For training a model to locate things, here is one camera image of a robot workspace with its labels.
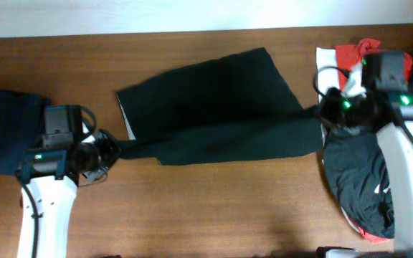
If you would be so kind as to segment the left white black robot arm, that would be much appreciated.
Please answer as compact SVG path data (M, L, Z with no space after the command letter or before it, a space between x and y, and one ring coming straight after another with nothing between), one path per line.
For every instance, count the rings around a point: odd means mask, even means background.
M87 186L102 183L120 157L117 140L96 125L84 106L45 108L41 140L24 154L16 172L23 208L18 257L66 256L80 178Z

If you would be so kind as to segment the black shorts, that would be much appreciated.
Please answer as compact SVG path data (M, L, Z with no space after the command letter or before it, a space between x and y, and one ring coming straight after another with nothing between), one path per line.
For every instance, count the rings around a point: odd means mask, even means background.
M129 138L122 158L165 166L292 158L317 152L321 125L266 49L162 73L117 92Z

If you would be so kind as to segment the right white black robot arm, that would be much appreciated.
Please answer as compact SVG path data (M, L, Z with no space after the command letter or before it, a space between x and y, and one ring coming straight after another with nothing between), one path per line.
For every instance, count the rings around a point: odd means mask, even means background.
M351 227L413 257L413 89L403 52L366 54L339 67L317 51L313 78L329 188Z

